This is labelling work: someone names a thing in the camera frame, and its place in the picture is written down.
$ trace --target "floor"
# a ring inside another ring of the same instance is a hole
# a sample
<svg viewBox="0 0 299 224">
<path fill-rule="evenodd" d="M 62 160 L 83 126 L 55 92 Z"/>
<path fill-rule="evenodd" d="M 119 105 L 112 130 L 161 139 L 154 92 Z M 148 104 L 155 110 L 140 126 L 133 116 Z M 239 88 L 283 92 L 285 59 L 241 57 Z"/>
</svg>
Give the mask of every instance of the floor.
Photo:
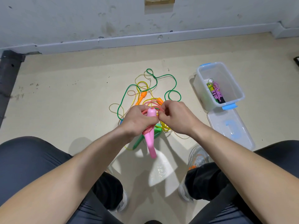
<svg viewBox="0 0 299 224">
<path fill-rule="evenodd" d="M 215 61 L 228 67 L 245 93 L 237 111 L 256 149 L 298 139 L 295 56 L 299 56 L 299 38 L 274 40 L 269 33 L 27 56 L 0 130 L 0 143 L 32 135 L 70 154 L 78 153 L 117 126 L 109 105 L 119 103 L 127 86 L 147 68 L 156 76 L 173 74 L 182 101 L 209 124 L 190 81 L 199 65 Z M 173 86 L 173 79 L 160 79 L 153 94 L 163 97 Z M 125 97 L 125 110 L 132 101 L 133 97 Z M 123 148 L 112 167 L 130 204 L 125 213 L 115 215 L 125 224 L 151 219 L 163 224 L 191 221 L 207 202 L 184 203 L 177 187 L 195 145 L 194 140 L 180 139 L 174 133 L 162 135 L 155 140 L 156 160 L 143 143 L 135 151 Z"/>
</svg>

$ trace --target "box lid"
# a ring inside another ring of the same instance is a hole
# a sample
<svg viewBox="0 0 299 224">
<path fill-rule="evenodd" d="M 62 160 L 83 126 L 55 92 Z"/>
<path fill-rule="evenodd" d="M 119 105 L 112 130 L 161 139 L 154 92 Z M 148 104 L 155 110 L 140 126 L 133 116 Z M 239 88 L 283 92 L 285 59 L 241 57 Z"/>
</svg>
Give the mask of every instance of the box lid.
<svg viewBox="0 0 299 224">
<path fill-rule="evenodd" d="M 211 128 L 223 134 L 234 142 L 249 150 L 255 148 L 255 144 L 235 109 L 223 110 L 216 108 L 207 114 Z"/>
</svg>

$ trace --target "green rope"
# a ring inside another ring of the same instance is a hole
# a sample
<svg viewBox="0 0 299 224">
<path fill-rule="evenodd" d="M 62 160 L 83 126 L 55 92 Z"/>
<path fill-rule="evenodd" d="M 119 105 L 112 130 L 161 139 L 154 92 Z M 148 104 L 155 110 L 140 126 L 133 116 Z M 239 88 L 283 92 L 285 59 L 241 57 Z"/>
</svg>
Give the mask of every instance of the green rope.
<svg viewBox="0 0 299 224">
<path fill-rule="evenodd" d="M 122 105 L 122 103 L 123 103 L 123 99 L 125 98 L 125 95 L 126 95 L 128 89 L 129 89 L 131 86 L 137 86 L 138 89 L 139 89 L 141 92 L 145 92 L 145 91 L 148 91 L 148 90 L 151 90 L 151 89 L 155 88 L 155 87 L 158 85 L 158 79 L 161 78 L 161 77 L 164 77 L 164 76 L 171 76 L 171 77 L 174 79 L 174 81 L 176 82 L 176 78 L 175 78 L 173 75 L 171 75 L 171 74 L 166 74 L 166 75 L 162 75 L 162 76 L 156 77 L 156 76 L 154 75 L 154 71 L 153 71 L 152 69 L 150 69 L 150 68 L 148 68 L 148 69 L 146 70 L 146 72 L 147 72 L 148 74 L 150 74 L 150 75 L 156 80 L 156 84 L 155 84 L 153 87 L 148 88 L 148 89 L 146 89 L 146 90 L 141 90 L 141 88 L 140 88 L 138 85 L 136 85 L 136 84 L 131 84 L 131 85 L 129 85 L 128 88 L 126 89 L 125 94 L 123 95 L 123 98 L 122 98 L 122 100 L 121 100 L 121 103 L 120 103 L 120 105 L 118 106 L 118 109 L 117 109 L 117 117 L 118 117 L 120 120 L 122 120 L 122 119 L 118 116 L 118 115 L 119 115 L 119 114 L 118 114 L 118 111 L 119 111 L 119 108 L 121 107 L 121 105 Z M 165 99 L 165 100 L 166 100 L 166 95 L 168 95 L 168 99 L 171 100 L 171 98 L 170 98 L 170 93 L 171 93 L 171 92 L 176 92 L 177 94 L 180 95 L 180 99 L 179 99 L 178 101 L 180 101 L 180 100 L 182 99 L 181 94 L 180 94 L 178 91 L 174 90 L 175 87 L 176 87 L 176 85 L 174 86 L 174 88 L 173 88 L 172 90 L 168 90 L 168 91 L 164 94 L 164 99 Z"/>
</svg>

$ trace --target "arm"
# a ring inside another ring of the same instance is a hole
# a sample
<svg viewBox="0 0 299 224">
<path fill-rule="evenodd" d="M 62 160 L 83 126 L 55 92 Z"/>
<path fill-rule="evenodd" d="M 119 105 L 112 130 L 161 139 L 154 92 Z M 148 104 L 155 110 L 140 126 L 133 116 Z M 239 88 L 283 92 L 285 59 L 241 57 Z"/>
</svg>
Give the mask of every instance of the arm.
<svg viewBox="0 0 299 224">
<path fill-rule="evenodd" d="M 203 124 L 183 102 L 162 108 L 159 119 L 196 140 L 263 223 L 298 223 L 298 178 Z"/>
<path fill-rule="evenodd" d="M 132 107 L 120 126 L 17 192 L 0 207 L 0 223 L 66 223 L 122 147 L 158 122 L 145 109 Z"/>
</svg>

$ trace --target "pink jump rope handle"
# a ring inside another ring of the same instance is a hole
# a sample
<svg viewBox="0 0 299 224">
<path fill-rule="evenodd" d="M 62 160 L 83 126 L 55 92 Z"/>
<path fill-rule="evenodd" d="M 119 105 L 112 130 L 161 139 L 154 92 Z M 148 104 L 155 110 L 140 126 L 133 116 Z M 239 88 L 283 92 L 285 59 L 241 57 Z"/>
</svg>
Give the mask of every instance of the pink jump rope handle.
<svg viewBox="0 0 299 224">
<path fill-rule="evenodd" d="M 156 109 L 149 108 L 147 110 L 147 116 L 149 116 L 149 117 L 155 117 L 155 116 L 157 116 Z M 150 132 L 146 133 L 144 135 L 144 138 L 145 138 L 145 141 L 147 143 L 147 147 L 149 149 L 150 156 L 153 159 L 157 158 L 157 154 L 156 154 L 155 147 L 154 147 L 154 128 L 152 128 L 152 130 Z"/>
</svg>

